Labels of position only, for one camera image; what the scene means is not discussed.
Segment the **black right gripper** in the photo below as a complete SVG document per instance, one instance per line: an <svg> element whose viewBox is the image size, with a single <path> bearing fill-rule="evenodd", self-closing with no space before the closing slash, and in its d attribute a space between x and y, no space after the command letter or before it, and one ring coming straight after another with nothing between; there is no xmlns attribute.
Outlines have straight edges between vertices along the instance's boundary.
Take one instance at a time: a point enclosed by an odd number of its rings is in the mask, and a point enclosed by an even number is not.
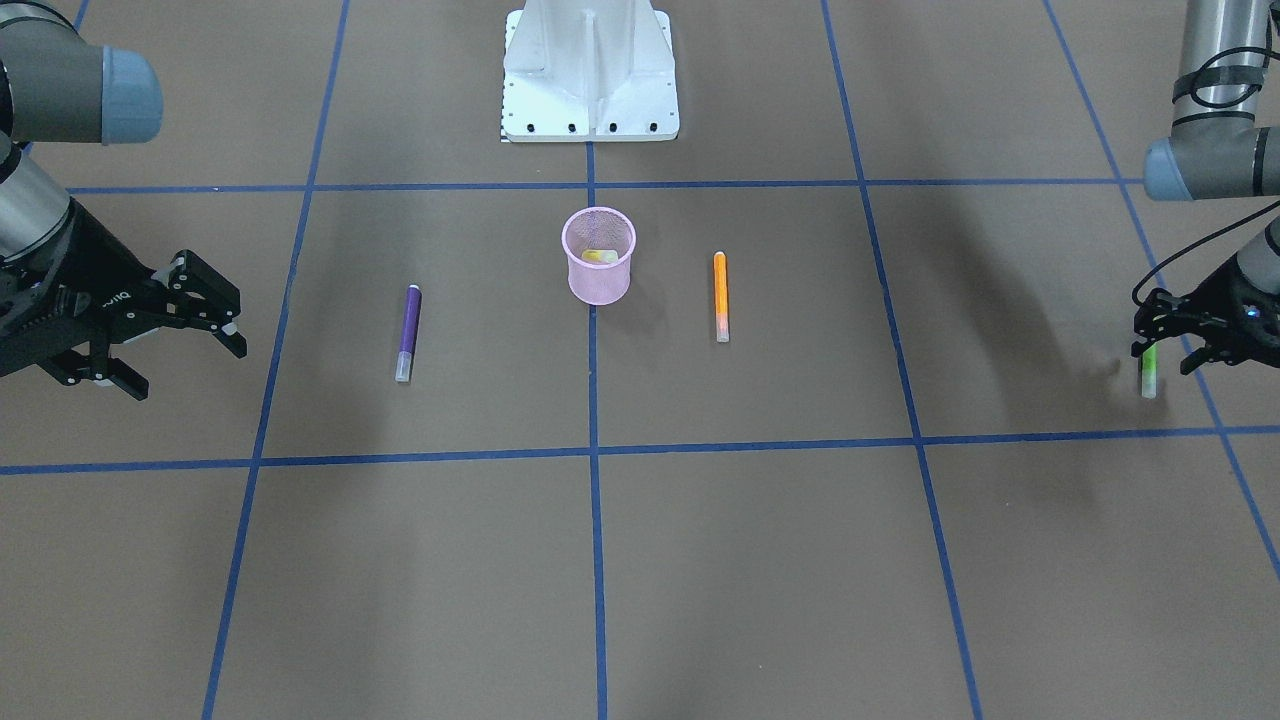
<svg viewBox="0 0 1280 720"><path fill-rule="evenodd" d="M239 315L241 291L198 254L182 250L154 273L73 200L44 246L3 264L1 373L40 366L63 386L113 386L145 401L148 380L113 346L165 325L207 332L243 359Z"/></svg>

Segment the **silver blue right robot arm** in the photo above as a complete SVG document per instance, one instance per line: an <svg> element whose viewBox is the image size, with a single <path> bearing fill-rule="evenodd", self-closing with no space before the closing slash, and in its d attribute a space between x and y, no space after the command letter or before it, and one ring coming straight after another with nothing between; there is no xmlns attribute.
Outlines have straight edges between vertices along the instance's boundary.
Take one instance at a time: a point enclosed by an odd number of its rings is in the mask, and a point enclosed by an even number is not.
<svg viewBox="0 0 1280 720"><path fill-rule="evenodd" d="M236 357L241 292L191 250L143 264L29 155L32 143L145 143L164 97L138 53L92 45L41 1L5 1L1 23L1 370L132 398L148 380L113 350L163 328L210 334Z"/></svg>

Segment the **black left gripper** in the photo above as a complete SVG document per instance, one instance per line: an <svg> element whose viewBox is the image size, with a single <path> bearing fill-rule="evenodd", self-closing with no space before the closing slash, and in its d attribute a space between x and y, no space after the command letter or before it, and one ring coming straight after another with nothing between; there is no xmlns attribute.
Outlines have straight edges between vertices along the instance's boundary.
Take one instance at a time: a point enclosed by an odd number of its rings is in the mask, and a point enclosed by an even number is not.
<svg viewBox="0 0 1280 720"><path fill-rule="evenodd" d="M1180 361L1180 374L1202 366L1240 361L1277 361L1277 297L1244 281L1206 281L1196 288L1196 307L1189 296L1165 288L1152 290L1138 302L1132 356L1140 357L1162 340L1197 334L1204 346Z"/></svg>

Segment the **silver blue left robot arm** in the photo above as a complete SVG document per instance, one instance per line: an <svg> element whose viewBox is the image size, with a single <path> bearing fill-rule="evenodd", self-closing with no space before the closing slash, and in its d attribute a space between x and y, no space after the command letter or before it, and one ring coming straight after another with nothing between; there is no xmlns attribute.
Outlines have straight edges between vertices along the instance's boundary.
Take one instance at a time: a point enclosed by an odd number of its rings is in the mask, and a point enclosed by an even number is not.
<svg viewBox="0 0 1280 720"><path fill-rule="evenodd" d="M1275 199L1279 131L1256 120L1257 97L1277 74L1275 1L1187 4L1169 135L1147 149L1151 200ZM1194 336L1202 346L1180 363L1183 375L1206 364L1279 364L1277 206L1260 233L1184 295L1134 288L1134 356L1160 341Z"/></svg>

